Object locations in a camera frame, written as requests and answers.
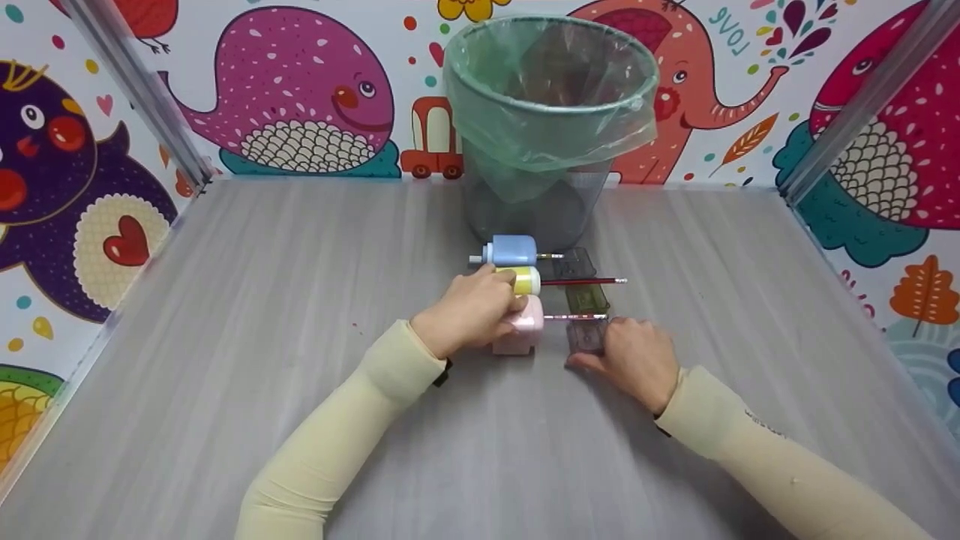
red pencil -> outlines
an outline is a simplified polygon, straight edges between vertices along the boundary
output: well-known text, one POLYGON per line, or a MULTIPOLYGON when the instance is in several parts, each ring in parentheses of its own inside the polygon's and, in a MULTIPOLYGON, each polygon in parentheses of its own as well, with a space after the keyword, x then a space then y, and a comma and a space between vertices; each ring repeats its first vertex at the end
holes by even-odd
POLYGON ((604 285, 613 283, 626 283, 626 278, 589 278, 586 280, 544 280, 540 283, 547 285, 604 285))

pink whale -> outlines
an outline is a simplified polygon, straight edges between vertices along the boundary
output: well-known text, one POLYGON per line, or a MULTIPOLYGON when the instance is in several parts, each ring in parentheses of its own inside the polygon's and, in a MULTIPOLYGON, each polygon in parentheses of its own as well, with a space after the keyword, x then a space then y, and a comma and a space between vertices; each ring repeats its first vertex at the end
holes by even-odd
MULTIPOLYGON (((394 96, 380 60, 326 15, 271 7, 242 13, 220 36, 214 69, 213 110, 174 99, 195 133, 237 156, 337 172, 366 162, 390 138, 394 96)), ((170 89, 168 74, 160 77, 170 89)))

table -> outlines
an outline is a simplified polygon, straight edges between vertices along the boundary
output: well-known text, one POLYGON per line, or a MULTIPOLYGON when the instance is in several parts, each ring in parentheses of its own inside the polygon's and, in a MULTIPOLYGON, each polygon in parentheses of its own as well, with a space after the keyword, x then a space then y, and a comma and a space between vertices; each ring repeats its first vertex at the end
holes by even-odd
MULTIPOLYGON (((621 188, 595 213, 581 245, 631 280, 607 289, 616 313, 665 325, 683 364, 932 534, 960 529, 960 454, 776 193, 621 188)), ((0 506, 2 536, 230 538, 286 435, 478 247, 455 186, 218 182, 0 506)), ((554 324, 534 358, 458 360, 328 537, 787 536, 636 405, 564 370, 566 348, 554 324)))

whale eye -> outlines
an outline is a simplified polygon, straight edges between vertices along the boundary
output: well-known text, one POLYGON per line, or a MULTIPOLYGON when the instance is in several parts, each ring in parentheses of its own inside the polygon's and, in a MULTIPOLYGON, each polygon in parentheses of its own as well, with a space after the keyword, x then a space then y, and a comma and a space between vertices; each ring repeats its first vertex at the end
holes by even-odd
POLYGON ((46 122, 46 118, 43 117, 43 112, 36 105, 23 106, 23 109, 20 110, 20 118, 23 120, 23 123, 32 130, 42 128, 44 122, 46 122))
POLYGON ((870 58, 864 59, 856 63, 856 65, 853 67, 852 73, 853 75, 856 75, 857 77, 859 77, 860 75, 863 75, 864 73, 866 73, 873 66, 874 66, 874 59, 870 59, 870 58))
POLYGON ((376 86, 374 86, 370 81, 361 81, 360 85, 357 86, 357 89, 360 90, 360 95, 365 98, 372 98, 376 95, 376 86))

beige arm sleeve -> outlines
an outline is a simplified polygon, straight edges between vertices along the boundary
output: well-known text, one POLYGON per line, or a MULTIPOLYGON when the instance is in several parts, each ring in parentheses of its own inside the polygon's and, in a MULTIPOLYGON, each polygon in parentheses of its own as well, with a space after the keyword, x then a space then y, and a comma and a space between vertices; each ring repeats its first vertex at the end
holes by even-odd
POLYGON ((719 463, 801 540, 930 538, 870 488, 764 426, 703 367, 681 371, 657 425, 719 463))
POLYGON ((247 491, 237 540, 317 540, 387 427, 444 371, 397 321, 314 410, 247 491))

